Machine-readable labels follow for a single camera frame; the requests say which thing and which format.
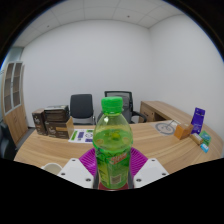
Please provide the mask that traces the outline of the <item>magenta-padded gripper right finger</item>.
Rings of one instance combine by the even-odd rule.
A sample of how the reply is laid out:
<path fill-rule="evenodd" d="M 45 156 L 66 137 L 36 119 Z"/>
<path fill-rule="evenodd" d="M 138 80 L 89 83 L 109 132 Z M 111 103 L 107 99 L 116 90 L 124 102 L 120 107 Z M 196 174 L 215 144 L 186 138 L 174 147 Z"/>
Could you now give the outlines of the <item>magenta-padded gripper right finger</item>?
<path fill-rule="evenodd" d="M 148 159 L 137 149 L 131 149 L 128 174 L 130 189 L 141 188 L 168 175 L 169 173 L 156 158 Z"/>

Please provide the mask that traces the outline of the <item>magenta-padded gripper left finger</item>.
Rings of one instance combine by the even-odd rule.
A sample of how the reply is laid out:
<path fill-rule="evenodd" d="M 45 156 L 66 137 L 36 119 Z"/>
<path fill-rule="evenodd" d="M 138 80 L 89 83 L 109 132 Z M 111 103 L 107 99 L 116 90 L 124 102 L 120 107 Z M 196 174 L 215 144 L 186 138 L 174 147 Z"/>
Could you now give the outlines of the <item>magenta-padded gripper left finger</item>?
<path fill-rule="evenodd" d="M 80 158 L 71 158 L 58 176 L 83 188 L 92 189 L 97 174 L 95 149 L 92 148 Z"/>

